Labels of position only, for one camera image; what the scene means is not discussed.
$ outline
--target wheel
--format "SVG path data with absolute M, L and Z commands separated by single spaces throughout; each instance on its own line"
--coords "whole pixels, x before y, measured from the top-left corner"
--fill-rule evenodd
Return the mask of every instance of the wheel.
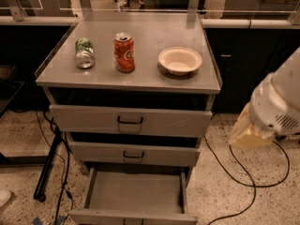
M 38 201 L 41 202 L 41 203 L 44 203 L 46 201 L 45 193 L 43 193 L 39 196 Z

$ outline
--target speckled floor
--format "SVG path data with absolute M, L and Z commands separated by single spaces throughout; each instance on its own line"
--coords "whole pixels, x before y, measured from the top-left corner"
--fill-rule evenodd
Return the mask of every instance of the speckled floor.
M 15 113 L 7 111 L 0 118 L 0 148 L 7 157 L 47 155 L 49 146 L 42 136 L 38 119 L 45 137 L 52 142 L 53 133 L 42 112 Z M 220 162 L 237 180 L 251 184 L 247 174 L 233 159 L 228 145 L 228 136 L 236 114 L 216 114 L 206 133 L 206 139 Z M 257 188 L 254 204 L 243 214 L 218 220 L 213 224 L 300 224 L 300 144 L 284 141 L 282 147 L 291 162 L 290 173 L 280 185 Z M 232 149 L 239 161 L 255 180 L 256 185 L 269 185 L 281 180 L 287 171 L 287 159 L 275 145 L 241 151 Z M 254 188 L 242 186 L 229 177 L 219 166 L 202 141 L 201 155 L 187 187 L 189 214 L 198 217 L 198 225 L 206 225 L 216 218 L 237 214 L 245 210 L 253 200 Z M 63 145 L 57 154 L 67 159 Z M 10 189 L 13 197 L 0 209 L 1 225 L 53 224 L 64 169 L 63 160 L 55 156 L 52 173 L 46 187 L 46 201 L 38 202 L 33 194 L 42 167 L 19 167 L 0 169 L 0 189 Z M 73 197 L 73 208 L 80 208 L 87 175 L 82 166 L 71 156 L 67 190 Z M 59 217 L 68 215 L 72 202 L 64 193 Z M 69 217 L 65 224 L 75 224 Z

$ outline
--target bowl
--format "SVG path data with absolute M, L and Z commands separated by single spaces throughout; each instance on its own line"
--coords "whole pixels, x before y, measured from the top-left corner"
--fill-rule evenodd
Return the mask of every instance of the bowl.
M 197 52 L 181 47 L 165 49 L 159 54 L 158 61 L 171 74 L 177 76 L 195 71 L 203 63 L 202 57 Z

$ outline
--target closed drawer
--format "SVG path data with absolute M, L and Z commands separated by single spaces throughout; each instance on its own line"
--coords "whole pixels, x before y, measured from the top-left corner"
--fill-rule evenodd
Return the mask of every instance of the closed drawer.
M 194 225 L 185 174 L 178 167 L 99 163 L 91 169 L 78 224 Z
M 51 105 L 62 131 L 204 136 L 211 112 Z
M 70 142 L 74 157 L 80 161 L 156 164 L 194 167 L 198 148 Z

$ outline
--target silver can lid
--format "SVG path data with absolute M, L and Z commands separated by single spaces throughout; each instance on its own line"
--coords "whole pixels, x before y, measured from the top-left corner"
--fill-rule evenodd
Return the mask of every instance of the silver can lid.
M 117 41 L 129 41 L 131 40 L 132 35 L 128 33 L 118 33 L 115 35 L 115 38 Z

